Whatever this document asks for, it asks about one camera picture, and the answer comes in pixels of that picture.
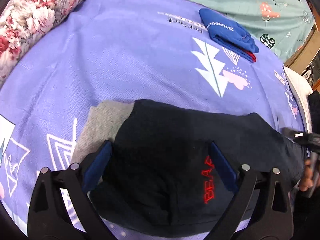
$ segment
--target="floral pillow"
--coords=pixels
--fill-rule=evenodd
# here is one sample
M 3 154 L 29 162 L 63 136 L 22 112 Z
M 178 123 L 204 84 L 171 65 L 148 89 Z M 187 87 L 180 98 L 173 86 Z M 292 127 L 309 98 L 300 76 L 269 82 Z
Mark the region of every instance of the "floral pillow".
M 10 0 L 0 17 L 0 88 L 25 53 L 82 0 Z

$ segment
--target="metal screw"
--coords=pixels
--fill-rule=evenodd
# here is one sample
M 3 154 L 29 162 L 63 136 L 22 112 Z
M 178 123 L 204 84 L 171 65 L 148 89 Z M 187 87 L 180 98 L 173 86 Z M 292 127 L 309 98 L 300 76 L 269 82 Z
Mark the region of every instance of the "metal screw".
M 47 167 L 43 167 L 42 169 L 41 169 L 41 173 L 42 174 L 46 174 L 47 172 L 48 172 L 48 168 Z
M 77 170 L 78 168 L 79 168 L 79 163 L 72 163 L 71 165 L 70 165 L 70 168 L 72 169 L 72 170 Z
M 249 166 L 248 164 L 242 164 L 241 168 L 242 168 L 244 171 L 250 170 L 250 166 Z
M 280 173 L 280 170 L 279 170 L 278 168 L 273 168 L 273 169 L 272 169 L 272 172 L 273 172 L 274 174 L 279 174 L 279 173 Z

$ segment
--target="folded blue cloth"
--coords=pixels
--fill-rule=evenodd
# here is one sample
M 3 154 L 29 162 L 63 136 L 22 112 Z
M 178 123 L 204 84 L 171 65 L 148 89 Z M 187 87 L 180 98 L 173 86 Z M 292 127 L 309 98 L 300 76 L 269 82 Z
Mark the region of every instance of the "folded blue cloth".
M 245 51 L 258 53 L 259 48 L 244 27 L 210 9 L 200 9 L 199 14 L 213 41 L 253 62 Z

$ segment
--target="fabric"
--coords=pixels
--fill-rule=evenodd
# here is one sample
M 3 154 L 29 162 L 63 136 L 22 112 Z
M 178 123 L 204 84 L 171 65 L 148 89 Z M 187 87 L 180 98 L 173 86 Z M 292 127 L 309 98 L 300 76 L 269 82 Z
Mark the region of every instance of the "fabric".
M 256 113 L 212 114 L 137 100 L 90 200 L 103 218 L 148 235 L 208 232 L 233 196 L 208 156 L 212 141 L 239 166 L 265 172 L 278 167 L 288 192 L 303 173 L 306 150 Z
M 308 95 L 312 94 L 312 88 L 304 77 L 292 69 L 284 67 L 284 73 L 287 77 L 292 94 L 299 106 L 305 131 L 312 133 L 311 115 L 308 103 Z
M 17 62 L 82 0 L 10 0 L 0 17 L 0 88 Z
M 312 130 L 314 133 L 320 134 L 320 93 L 314 91 L 308 96 L 310 106 L 310 115 L 312 121 Z
M 250 33 L 241 25 L 210 9 L 200 9 L 199 14 L 213 41 L 250 62 L 255 62 L 245 51 L 258 53 L 259 48 L 254 44 Z
M 250 51 L 246 51 L 246 53 L 251 57 L 251 60 L 249 60 L 249 61 L 251 61 L 251 62 L 257 61 L 257 58 L 253 53 L 251 53 Z
M 0 114 L 15 124 L 4 134 L 9 143 L 0 166 L 1 201 L 14 219 L 27 222 L 37 173 L 70 165 L 90 107 L 104 100 L 256 112 L 277 131 L 304 129 L 281 60 L 256 39 L 256 63 L 215 43 L 201 8 L 185 0 L 85 0 L 23 56 L 0 90 Z M 62 195 L 81 229 L 68 192 Z M 150 238 L 106 224 L 122 240 Z
M 320 208 L 320 188 L 316 189 L 311 198 L 302 196 L 298 191 L 293 212 L 293 230 L 296 233 L 307 220 L 307 217 Z
M 189 0 L 226 14 L 283 62 L 300 49 L 314 17 L 306 0 Z
M 133 104 L 114 101 L 104 101 L 97 107 L 92 106 L 70 163 L 80 163 L 89 153 L 96 152 L 105 140 L 114 141 L 132 109 Z

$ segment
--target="red fabric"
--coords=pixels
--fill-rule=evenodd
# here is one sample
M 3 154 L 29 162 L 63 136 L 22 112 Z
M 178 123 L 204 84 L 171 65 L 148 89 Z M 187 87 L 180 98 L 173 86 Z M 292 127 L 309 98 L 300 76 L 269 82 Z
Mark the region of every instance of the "red fabric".
M 251 53 L 250 51 L 247 51 L 247 50 L 244 50 L 244 52 L 252 58 L 253 62 L 257 61 L 256 56 L 253 53 Z

